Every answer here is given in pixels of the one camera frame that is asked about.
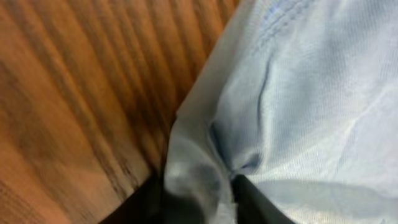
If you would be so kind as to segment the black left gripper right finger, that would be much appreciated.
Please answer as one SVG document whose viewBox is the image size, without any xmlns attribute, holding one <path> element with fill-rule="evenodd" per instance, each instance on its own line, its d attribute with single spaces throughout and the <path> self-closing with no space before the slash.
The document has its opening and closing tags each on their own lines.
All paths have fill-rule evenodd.
<svg viewBox="0 0 398 224">
<path fill-rule="evenodd" d="M 232 183 L 239 224 L 294 224 L 244 175 Z"/>
</svg>

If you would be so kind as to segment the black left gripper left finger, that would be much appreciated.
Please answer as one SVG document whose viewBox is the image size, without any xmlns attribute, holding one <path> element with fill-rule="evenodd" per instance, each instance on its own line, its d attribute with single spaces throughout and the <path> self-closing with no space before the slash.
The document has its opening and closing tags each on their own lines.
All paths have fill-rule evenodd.
<svg viewBox="0 0 398 224">
<path fill-rule="evenodd" d="M 163 179 L 148 178 L 125 202 L 100 224 L 201 224 L 204 214 L 190 198 L 164 189 Z"/>
</svg>

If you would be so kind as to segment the light blue t-shirt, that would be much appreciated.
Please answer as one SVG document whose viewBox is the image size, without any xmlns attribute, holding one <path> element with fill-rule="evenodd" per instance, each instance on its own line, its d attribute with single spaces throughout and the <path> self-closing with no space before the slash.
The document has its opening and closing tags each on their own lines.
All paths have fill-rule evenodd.
<svg viewBox="0 0 398 224">
<path fill-rule="evenodd" d="M 397 222 L 397 2 L 241 1 L 177 112 L 164 188 L 238 223 L 247 177 L 294 223 Z"/>
</svg>

